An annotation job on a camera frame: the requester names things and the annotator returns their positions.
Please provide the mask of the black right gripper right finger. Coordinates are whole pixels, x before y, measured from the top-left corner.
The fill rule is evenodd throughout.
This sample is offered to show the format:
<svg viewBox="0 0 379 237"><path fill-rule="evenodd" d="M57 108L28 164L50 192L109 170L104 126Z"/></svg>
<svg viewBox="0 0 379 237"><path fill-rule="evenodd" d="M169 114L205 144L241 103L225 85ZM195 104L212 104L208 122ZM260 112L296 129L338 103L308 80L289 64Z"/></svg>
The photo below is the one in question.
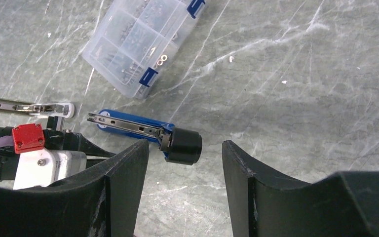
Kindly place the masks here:
<svg viewBox="0 0 379 237"><path fill-rule="evenodd" d="M379 237L379 171L341 171L310 184L222 144L235 237Z"/></svg>

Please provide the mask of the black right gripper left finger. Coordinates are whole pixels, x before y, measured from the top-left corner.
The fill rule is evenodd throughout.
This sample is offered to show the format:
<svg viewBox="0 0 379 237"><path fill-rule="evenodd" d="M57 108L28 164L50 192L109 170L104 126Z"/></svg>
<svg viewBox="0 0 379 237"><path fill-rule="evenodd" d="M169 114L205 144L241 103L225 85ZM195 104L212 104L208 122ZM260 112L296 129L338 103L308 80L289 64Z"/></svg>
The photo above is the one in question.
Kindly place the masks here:
<svg viewBox="0 0 379 237"><path fill-rule="evenodd" d="M149 161L140 139L48 187L0 188L0 237L131 237Z"/></svg>

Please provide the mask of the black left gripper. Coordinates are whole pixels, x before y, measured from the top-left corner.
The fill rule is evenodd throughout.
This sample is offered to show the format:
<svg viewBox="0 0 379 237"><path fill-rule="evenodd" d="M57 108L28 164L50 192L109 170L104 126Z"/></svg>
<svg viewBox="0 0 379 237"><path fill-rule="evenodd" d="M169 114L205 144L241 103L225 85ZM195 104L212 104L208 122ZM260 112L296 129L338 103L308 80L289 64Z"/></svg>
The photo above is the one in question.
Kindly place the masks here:
<svg viewBox="0 0 379 237"><path fill-rule="evenodd" d="M81 133L63 130L64 117L48 117L46 129L43 130L45 145L49 150L83 152L87 156L110 158L115 153L108 152L88 139Z"/></svg>

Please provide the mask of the small beige white stapler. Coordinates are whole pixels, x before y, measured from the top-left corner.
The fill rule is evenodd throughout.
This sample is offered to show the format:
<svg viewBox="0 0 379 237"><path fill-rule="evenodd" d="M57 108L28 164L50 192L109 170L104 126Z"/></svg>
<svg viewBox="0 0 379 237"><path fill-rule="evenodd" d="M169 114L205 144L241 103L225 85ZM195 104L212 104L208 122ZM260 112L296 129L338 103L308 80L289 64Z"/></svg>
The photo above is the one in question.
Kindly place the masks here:
<svg viewBox="0 0 379 237"><path fill-rule="evenodd" d="M63 117L70 119L75 114L73 103L38 103L0 98L0 113L17 114L37 118Z"/></svg>

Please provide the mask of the blue black stapler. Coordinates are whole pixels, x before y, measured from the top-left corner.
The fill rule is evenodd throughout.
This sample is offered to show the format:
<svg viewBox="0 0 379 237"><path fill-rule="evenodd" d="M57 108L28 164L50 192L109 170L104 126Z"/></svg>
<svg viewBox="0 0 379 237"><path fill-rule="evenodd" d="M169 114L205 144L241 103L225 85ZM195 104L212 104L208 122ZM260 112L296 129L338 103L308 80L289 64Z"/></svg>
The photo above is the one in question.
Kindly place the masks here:
<svg viewBox="0 0 379 237"><path fill-rule="evenodd" d="M193 165L201 156L201 135L172 123L108 109L97 114L89 113L87 120L104 132L147 139L158 144L167 162Z"/></svg>

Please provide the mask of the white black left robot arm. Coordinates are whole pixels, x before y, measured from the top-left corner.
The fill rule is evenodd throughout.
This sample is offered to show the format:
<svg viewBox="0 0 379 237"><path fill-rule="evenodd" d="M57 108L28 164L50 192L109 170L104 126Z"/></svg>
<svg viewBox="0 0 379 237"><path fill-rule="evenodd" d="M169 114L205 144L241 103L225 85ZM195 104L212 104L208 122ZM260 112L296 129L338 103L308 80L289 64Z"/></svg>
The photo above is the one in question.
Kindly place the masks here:
<svg viewBox="0 0 379 237"><path fill-rule="evenodd" d="M91 141L86 139L81 133L62 131L57 128L57 123L61 117L49 117L46 129L43 130L44 147L55 151L83 152L87 156L110 158L114 153L108 152ZM16 154L13 146L0 148L0 182L12 181L15 179L19 161L19 154Z"/></svg>

